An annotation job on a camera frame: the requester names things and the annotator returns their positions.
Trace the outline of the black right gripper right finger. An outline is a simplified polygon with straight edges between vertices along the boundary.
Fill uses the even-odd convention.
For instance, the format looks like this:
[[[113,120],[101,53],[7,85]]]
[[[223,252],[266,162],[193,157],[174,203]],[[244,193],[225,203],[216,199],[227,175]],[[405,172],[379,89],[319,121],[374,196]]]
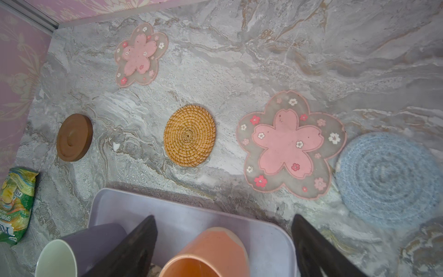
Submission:
[[[297,266],[302,277],[364,277],[365,274],[342,255],[302,215],[291,226]]]

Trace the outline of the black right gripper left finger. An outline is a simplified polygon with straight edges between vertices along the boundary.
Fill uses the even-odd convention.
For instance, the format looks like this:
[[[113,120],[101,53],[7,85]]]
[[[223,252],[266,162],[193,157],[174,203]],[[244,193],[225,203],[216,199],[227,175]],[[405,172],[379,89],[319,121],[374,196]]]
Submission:
[[[146,217],[86,277],[146,277],[150,271],[158,229],[153,215]]]

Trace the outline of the blue knitted round coaster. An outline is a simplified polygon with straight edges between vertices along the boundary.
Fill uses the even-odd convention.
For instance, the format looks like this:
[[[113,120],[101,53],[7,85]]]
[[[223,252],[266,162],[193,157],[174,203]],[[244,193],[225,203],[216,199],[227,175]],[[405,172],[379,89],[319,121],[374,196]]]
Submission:
[[[378,227],[424,223],[443,198],[443,171],[432,153],[395,133],[351,140],[339,155],[335,180],[350,212]]]

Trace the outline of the woven rattan round coaster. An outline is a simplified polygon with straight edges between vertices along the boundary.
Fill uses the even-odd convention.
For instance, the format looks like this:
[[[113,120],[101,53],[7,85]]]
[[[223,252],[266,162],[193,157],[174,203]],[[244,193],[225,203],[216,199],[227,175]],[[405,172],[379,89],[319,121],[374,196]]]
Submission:
[[[178,109],[168,120],[163,136],[166,154],[182,167],[196,167],[205,162],[215,139],[215,121],[198,105]]]

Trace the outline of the brown round wooden coaster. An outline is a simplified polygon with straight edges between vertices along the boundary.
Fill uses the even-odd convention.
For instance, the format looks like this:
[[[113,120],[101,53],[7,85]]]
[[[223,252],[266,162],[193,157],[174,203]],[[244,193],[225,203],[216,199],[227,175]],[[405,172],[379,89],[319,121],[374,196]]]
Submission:
[[[70,115],[57,135],[57,154],[66,162],[80,160],[92,143],[93,126],[90,118],[82,114]]]

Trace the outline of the pink flower silicone coaster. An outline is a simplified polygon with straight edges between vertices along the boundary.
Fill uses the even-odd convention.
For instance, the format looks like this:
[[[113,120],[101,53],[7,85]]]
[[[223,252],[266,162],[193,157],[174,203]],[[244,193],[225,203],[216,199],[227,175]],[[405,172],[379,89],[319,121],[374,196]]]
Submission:
[[[126,88],[133,83],[149,85],[159,73],[159,60],[168,48],[168,36],[155,32],[149,23],[135,28],[129,39],[116,48],[114,59],[118,65],[117,85]]]

